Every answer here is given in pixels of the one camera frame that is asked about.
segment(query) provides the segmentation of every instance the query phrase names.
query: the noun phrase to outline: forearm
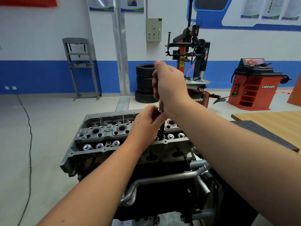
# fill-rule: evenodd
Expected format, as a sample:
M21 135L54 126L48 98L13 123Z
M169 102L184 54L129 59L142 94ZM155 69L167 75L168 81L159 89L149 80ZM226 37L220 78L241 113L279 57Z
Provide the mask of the forearm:
M190 99L170 111L212 167L257 211L275 226L297 224L301 212L300 155Z
M110 225L140 154L134 144L122 144L38 225Z

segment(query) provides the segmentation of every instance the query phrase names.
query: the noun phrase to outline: person's left arm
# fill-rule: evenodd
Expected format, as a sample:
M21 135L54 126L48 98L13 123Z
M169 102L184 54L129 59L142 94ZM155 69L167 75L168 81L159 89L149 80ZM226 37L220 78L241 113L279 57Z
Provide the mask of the person's left arm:
M165 120L166 115L159 115L158 107L147 106L135 118L125 142L37 225L110 225L138 159Z

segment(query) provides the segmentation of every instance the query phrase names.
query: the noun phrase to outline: person's right arm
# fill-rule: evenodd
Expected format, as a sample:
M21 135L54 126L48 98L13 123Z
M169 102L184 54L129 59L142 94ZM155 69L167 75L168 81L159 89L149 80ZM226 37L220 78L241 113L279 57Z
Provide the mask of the person's right arm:
M182 72L154 65L155 97L218 174L274 226L301 225L301 156L194 102Z

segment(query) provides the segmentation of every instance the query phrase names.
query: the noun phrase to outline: black tire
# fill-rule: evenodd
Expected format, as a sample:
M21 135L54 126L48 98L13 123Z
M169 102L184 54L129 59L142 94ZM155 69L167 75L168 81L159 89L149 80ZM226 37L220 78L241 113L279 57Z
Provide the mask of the black tire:
M137 91L144 94L153 94L153 88L137 86Z
M153 78L141 78L137 76L137 85L139 87L152 88Z
M136 74L142 78L152 78L154 70L153 64L141 64L136 66Z
M141 103L155 103L159 101L153 97L153 94L143 94L138 91L135 92L135 99Z

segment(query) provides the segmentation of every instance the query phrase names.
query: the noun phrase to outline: hand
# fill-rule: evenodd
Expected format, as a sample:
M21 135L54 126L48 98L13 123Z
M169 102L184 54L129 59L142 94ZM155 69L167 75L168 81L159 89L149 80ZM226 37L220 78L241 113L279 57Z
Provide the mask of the hand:
M160 113L157 106L148 105L136 116L126 142L134 143L142 154L156 139L158 130L166 119L166 114Z
M153 92L156 99L164 103L164 110L170 116L171 106L181 105L189 97L184 75L178 69L168 66L166 63L155 60L153 72Z

